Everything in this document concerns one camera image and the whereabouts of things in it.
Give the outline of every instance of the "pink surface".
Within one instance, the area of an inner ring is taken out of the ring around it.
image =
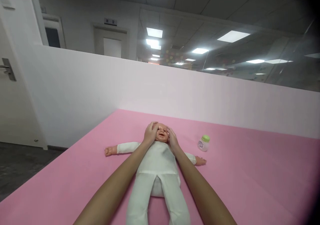
[[[240,224],[301,224],[315,197],[320,141],[205,122],[117,110],[0,203],[0,224],[72,224],[92,195],[128,157],[104,148],[142,141],[150,121],[171,126],[185,152],[202,156],[199,171]],[[211,137],[207,152],[196,143]],[[192,224],[202,224],[181,177]],[[112,224],[125,224],[132,184]],[[164,199],[151,198],[149,224],[168,224]]]

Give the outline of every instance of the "green bottle cap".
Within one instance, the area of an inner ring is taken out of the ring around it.
[[[201,140],[204,141],[204,142],[209,142],[210,141],[210,137],[208,135],[203,135]]]

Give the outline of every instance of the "glass wall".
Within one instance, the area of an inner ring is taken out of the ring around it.
[[[320,92],[305,0],[39,1],[49,46]]]

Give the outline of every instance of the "doll face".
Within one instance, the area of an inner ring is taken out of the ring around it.
[[[158,123],[158,125],[159,125],[159,128],[158,128],[157,136],[155,140],[166,143],[169,137],[167,126],[162,123]]]

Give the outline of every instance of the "gray floor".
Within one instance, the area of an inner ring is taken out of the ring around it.
[[[0,202],[61,153],[0,142]]]

